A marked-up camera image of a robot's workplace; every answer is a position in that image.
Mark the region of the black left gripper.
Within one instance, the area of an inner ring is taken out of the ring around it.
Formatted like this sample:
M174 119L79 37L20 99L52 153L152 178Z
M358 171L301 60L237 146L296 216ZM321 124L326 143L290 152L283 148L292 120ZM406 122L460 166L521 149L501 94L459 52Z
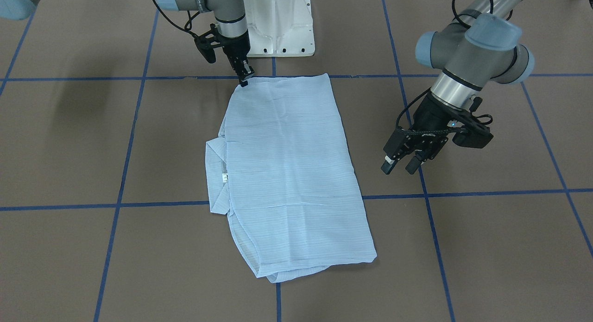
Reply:
M450 121L456 121L451 117L451 113L452 111L432 93L424 93L409 128L404 129L400 126L401 117L398 116L396 129L383 147L385 158L381 166L382 172L389 175L396 164L410 154L414 156L406 165L406 171L411 175L414 175L424 162L434 159L448 141L448 135L462 131L460 123L449 127Z

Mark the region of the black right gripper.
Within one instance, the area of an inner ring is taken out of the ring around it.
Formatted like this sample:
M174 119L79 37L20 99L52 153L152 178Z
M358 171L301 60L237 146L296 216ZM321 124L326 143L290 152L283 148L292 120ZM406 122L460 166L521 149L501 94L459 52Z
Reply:
M248 53L251 49L248 32L235 38L227 38L223 52L229 59L229 63L239 78L239 85L245 87L248 80L255 75L255 71L249 64Z

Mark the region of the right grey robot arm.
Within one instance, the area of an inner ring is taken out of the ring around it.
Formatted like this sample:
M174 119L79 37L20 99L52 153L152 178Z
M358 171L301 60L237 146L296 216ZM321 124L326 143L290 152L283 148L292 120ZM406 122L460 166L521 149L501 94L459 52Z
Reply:
M245 87L254 75L250 66L248 53L251 49L249 31L246 22L244 0L151 0L159 14L175 28L189 34L196 48L206 62L216 62L216 48L222 48L237 75L239 85ZM164 11L187 12L187 22L180 26L172 22ZM193 32L193 20L200 14L213 13L215 22L210 24L209 31L197 35Z

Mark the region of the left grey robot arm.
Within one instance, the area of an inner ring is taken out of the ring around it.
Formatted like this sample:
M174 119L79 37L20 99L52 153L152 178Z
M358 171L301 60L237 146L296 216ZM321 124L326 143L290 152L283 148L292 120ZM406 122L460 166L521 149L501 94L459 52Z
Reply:
M438 75L396 117L383 147L383 174L409 157L405 170L413 175L448 142L472 150L491 143L493 117L476 115L483 103L480 93L490 82L524 82L535 69L534 53L520 43L523 30L511 22L523 1L474 0L458 10L457 0L451 0L451 22L417 40L415 59Z

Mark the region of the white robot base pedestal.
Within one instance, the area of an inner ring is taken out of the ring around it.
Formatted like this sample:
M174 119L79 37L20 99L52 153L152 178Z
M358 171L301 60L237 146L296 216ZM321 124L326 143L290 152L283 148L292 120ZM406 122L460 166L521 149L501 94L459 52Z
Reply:
M310 0L243 0L251 49L248 58L315 54Z

